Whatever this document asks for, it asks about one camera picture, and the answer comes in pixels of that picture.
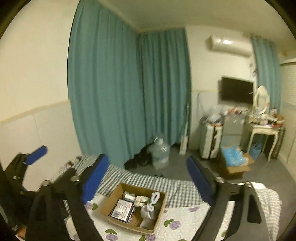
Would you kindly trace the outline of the black flat box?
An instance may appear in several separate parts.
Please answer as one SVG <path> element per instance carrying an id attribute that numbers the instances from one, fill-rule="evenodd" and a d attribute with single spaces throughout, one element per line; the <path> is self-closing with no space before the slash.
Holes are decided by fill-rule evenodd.
<path id="1" fill-rule="evenodd" d="M 124 223 L 130 223 L 134 213 L 134 203 L 119 199 L 109 216 Z"/>

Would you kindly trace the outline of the narrow teal curtain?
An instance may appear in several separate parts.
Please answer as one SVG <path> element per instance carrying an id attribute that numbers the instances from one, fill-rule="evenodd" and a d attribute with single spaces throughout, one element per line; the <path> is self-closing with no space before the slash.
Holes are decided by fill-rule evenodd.
<path id="1" fill-rule="evenodd" d="M 281 79 L 278 49 L 274 42 L 252 35 L 251 42 L 255 54 L 257 81 L 269 93 L 270 109 L 280 111 Z"/>

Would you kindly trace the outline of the grey mini fridge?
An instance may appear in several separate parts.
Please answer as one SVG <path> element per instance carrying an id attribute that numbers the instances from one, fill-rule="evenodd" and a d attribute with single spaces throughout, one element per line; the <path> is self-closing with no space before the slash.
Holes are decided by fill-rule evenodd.
<path id="1" fill-rule="evenodd" d="M 221 138 L 222 147 L 239 146 L 241 143 L 245 119 L 239 115 L 225 115 Z"/>

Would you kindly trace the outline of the clear water jug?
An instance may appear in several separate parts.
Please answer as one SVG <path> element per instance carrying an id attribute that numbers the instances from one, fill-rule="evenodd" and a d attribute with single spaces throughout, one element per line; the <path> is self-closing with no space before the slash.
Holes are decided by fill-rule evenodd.
<path id="1" fill-rule="evenodd" d="M 152 155 L 152 165 L 156 170 L 164 169 L 169 164 L 170 145 L 162 137 L 155 137 L 149 148 Z"/>

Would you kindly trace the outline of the white dressing table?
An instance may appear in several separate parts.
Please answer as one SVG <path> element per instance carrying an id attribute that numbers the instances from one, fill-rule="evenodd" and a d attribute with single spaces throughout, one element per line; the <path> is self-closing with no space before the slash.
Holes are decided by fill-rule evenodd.
<path id="1" fill-rule="evenodd" d="M 273 143 L 267 155 L 267 161 L 271 159 L 276 159 L 278 153 L 280 152 L 283 138 L 285 136 L 285 127 L 284 125 L 257 125 L 251 121 L 251 118 L 247 116 L 245 118 L 245 125 L 241 138 L 241 146 L 243 151 L 250 152 L 251 145 L 255 135 L 265 136 L 265 141 L 263 143 L 262 153 L 264 152 L 267 140 L 269 136 L 273 136 Z"/>

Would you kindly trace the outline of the white air conditioner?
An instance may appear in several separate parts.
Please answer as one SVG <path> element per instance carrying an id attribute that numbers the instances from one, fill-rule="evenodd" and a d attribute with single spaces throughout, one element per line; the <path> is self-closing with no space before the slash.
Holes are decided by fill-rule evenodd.
<path id="1" fill-rule="evenodd" d="M 209 46 L 212 51 L 216 52 L 224 52 L 244 57 L 250 57 L 252 55 L 252 46 L 246 41 L 211 35 L 209 37 Z"/>

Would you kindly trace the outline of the floor box with blue bags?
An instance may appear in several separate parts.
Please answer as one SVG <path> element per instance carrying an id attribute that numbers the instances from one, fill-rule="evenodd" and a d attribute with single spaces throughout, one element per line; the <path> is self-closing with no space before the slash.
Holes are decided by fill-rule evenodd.
<path id="1" fill-rule="evenodd" d="M 221 147 L 219 150 L 219 173 L 225 179 L 235 179 L 251 170 L 254 159 L 244 153 L 240 146 Z"/>

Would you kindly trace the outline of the white wardrobe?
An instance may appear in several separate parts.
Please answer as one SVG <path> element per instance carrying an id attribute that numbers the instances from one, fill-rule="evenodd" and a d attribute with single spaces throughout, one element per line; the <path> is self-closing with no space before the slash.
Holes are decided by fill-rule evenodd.
<path id="1" fill-rule="evenodd" d="M 295 59 L 280 64 L 281 73 L 281 109 L 285 118 L 285 136 L 280 158 L 286 168 L 295 174 Z"/>

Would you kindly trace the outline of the grey checked blanket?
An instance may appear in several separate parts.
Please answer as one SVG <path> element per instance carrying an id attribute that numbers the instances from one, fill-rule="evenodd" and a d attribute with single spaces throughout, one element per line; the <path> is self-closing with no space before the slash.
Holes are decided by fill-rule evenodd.
<path id="1" fill-rule="evenodd" d="M 58 174 L 54 175 L 52 180 L 57 179 L 72 166 L 76 169 L 77 174 L 81 174 L 86 169 L 86 167 L 92 165 L 96 159 L 96 156 L 77 157 L 74 159 L 74 161 L 69 161 L 67 164 L 65 164 L 60 169 Z M 165 209 L 193 207 L 205 203 L 202 201 L 199 192 L 197 191 L 194 183 L 191 181 L 181 181 L 156 176 L 133 174 L 130 171 L 124 170 L 112 164 L 108 166 L 107 172 L 104 175 L 95 195 L 101 194 L 107 198 L 120 183 L 164 192 L 167 198 Z M 261 185 L 261 187 L 259 189 L 256 188 L 255 191 L 265 215 L 269 240 L 276 240 L 278 236 L 281 210 L 281 201 L 279 195 L 276 191 L 266 188 L 261 183 L 253 182 L 252 184 L 254 185 L 254 188 L 258 187 L 258 185 Z M 229 206 L 227 207 L 227 214 L 224 215 L 222 227 L 220 228 L 218 237 L 215 240 L 222 240 L 226 235 L 226 230 L 230 222 L 230 214 L 232 213 L 233 207 L 234 203 L 230 202 Z"/>

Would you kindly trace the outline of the white green plush toy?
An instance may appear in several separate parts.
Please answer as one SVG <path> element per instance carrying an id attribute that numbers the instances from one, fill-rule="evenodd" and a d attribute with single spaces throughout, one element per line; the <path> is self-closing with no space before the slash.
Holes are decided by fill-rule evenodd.
<path id="1" fill-rule="evenodd" d="M 147 210 L 154 211 L 154 207 L 157 205 L 159 198 L 161 197 L 159 192 L 153 192 L 150 200 L 147 203 Z"/>

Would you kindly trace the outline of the cream lace cloth bundle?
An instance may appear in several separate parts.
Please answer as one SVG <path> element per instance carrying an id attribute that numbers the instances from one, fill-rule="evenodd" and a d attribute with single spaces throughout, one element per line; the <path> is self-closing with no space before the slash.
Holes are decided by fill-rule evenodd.
<path id="1" fill-rule="evenodd" d="M 157 219 L 155 207 L 151 204 L 144 205 L 140 209 L 140 214 L 142 217 L 142 222 L 139 227 L 147 230 L 152 230 L 154 228 L 154 222 Z"/>

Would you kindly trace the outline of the brown cardboard box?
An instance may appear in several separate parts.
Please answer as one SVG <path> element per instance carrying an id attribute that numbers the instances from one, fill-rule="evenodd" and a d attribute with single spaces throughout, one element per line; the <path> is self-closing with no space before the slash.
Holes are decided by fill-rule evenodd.
<path id="1" fill-rule="evenodd" d="M 161 197 L 159 198 L 158 203 L 155 206 L 155 212 L 157 214 L 157 219 L 154 222 L 154 228 L 152 230 L 147 230 L 147 229 L 139 227 L 142 222 L 142 217 L 140 214 L 140 209 L 141 209 L 140 207 L 135 207 L 134 213 L 132 216 L 132 220 L 130 223 L 124 223 L 124 222 L 121 222 L 121 221 L 116 220 L 116 219 L 109 216 L 110 212 L 114 208 L 117 201 L 119 199 L 123 199 L 122 195 L 125 191 L 135 194 L 136 197 L 137 196 L 146 196 L 149 198 L 151 198 L 151 195 L 153 192 L 160 193 Z M 164 192 L 120 183 L 117 185 L 115 190 L 111 193 L 110 197 L 105 200 L 105 202 L 103 203 L 103 205 L 100 209 L 100 213 L 103 216 L 105 216 L 109 221 L 114 223 L 115 225 L 132 230 L 134 232 L 142 233 L 145 235 L 153 235 L 157 231 L 157 229 L 159 228 L 159 224 L 161 222 L 161 216 L 162 216 L 165 206 L 166 206 L 166 201 L 167 201 L 167 197 Z"/>

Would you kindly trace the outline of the black wall television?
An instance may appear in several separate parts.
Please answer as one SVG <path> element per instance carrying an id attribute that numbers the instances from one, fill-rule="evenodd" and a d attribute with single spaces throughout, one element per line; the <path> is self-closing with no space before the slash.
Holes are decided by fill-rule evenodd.
<path id="1" fill-rule="evenodd" d="M 222 101 L 253 104 L 253 82 L 222 77 L 220 86 Z"/>

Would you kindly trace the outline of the white floral quilt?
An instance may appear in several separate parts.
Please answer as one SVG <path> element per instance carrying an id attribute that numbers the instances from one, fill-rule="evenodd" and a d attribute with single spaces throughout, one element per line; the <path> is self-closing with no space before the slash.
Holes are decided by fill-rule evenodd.
<path id="1" fill-rule="evenodd" d="M 166 208 L 159 228 L 153 235 L 143 235 L 109 222 L 99 211 L 106 197 L 97 194 L 85 208 L 103 240 L 191 240 L 204 221 L 210 206 Z"/>

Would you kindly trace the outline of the white suitcase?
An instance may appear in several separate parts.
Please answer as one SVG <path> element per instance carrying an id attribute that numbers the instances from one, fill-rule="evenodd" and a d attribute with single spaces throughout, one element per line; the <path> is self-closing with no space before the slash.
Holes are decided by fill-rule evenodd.
<path id="1" fill-rule="evenodd" d="M 201 125 L 200 155 L 202 159 L 215 159 L 218 155 L 223 127 L 204 122 Z"/>

